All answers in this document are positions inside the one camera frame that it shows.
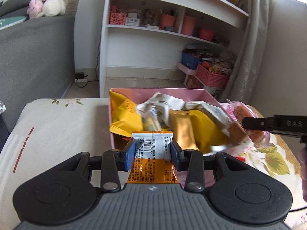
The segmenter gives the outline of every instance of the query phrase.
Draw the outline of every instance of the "black cable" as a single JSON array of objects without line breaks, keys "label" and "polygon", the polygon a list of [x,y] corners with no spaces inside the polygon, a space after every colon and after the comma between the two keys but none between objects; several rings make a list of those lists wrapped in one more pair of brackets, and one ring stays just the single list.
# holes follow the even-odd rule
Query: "black cable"
[{"label": "black cable", "polygon": [[98,67],[98,64],[99,64],[98,58],[99,58],[99,56],[100,56],[100,43],[101,43],[101,40],[99,41],[99,45],[98,45],[98,55],[97,55],[97,58],[96,58],[96,60],[97,60],[97,65],[96,65],[96,67],[95,67],[95,74],[96,74],[96,80],[97,80],[97,81],[99,81],[99,78],[98,78],[98,76],[97,76],[97,67]]},{"label": "black cable", "polygon": [[290,210],[289,213],[291,212],[297,212],[297,211],[301,211],[301,210],[304,210],[304,209],[307,209],[307,206],[303,207],[303,208],[299,208],[299,209],[293,209],[293,210]]},{"label": "black cable", "polygon": [[99,81],[98,76],[97,76],[97,67],[98,67],[98,65],[99,65],[100,43],[101,43],[101,40],[99,41],[99,44],[98,44],[98,55],[97,55],[97,58],[96,58],[96,61],[97,61],[97,65],[96,65],[96,67],[95,67],[96,80],[90,80],[90,81],[86,82],[86,84],[85,84],[84,86],[79,86],[79,85],[77,84],[78,79],[76,79],[75,84],[76,84],[76,86],[78,86],[79,88],[84,88],[84,87],[86,87],[87,84],[88,84],[89,82]]}]

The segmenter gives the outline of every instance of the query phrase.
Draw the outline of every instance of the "tile floor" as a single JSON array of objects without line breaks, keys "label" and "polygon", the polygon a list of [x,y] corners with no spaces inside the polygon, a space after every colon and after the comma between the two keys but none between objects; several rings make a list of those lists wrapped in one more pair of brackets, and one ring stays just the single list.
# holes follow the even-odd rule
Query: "tile floor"
[{"label": "tile floor", "polygon": [[[125,87],[162,87],[184,88],[183,81],[150,78],[107,77],[104,97],[108,97],[109,89]],[[65,94],[65,98],[99,98],[99,82],[89,82],[86,87],[79,88],[73,84]]]}]

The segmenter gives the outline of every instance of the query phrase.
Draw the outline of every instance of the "barcode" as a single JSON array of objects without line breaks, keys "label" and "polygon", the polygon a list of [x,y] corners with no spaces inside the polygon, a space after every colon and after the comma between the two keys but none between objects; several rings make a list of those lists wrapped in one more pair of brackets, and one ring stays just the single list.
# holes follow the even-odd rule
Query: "barcode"
[{"label": "barcode", "polygon": [[150,153],[151,152],[151,140],[150,139],[144,139],[144,152]]}]

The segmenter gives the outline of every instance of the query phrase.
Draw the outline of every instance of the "pink gift box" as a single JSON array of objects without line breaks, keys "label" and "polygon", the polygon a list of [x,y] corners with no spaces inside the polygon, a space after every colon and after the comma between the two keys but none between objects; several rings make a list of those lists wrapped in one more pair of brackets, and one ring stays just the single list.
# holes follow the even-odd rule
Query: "pink gift box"
[{"label": "pink gift box", "polygon": [[[203,89],[187,89],[187,88],[113,88],[113,92],[119,93],[130,99],[136,104],[141,104],[149,100],[155,93],[160,92],[189,101],[205,101],[211,105],[222,108],[219,102]],[[112,108],[109,101],[109,122],[112,123]],[[114,134],[110,133],[111,148],[115,149]]]}]

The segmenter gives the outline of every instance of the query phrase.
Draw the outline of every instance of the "bed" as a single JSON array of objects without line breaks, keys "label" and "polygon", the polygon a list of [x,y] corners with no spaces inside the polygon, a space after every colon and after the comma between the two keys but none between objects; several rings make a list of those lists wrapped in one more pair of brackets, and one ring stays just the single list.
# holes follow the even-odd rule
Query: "bed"
[{"label": "bed", "polygon": [[[252,144],[240,156],[290,189],[292,209],[306,206],[299,162],[280,136],[271,135],[270,142],[275,147],[260,149]],[[102,155],[108,149],[108,99],[38,99],[28,103],[0,153],[0,229],[13,229],[20,222],[12,205],[19,185],[79,152]],[[120,172],[119,176],[124,184],[128,173]],[[99,186],[99,171],[93,171],[91,183]],[[289,213],[285,223],[293,227],[306,221],[306,211]]]}]

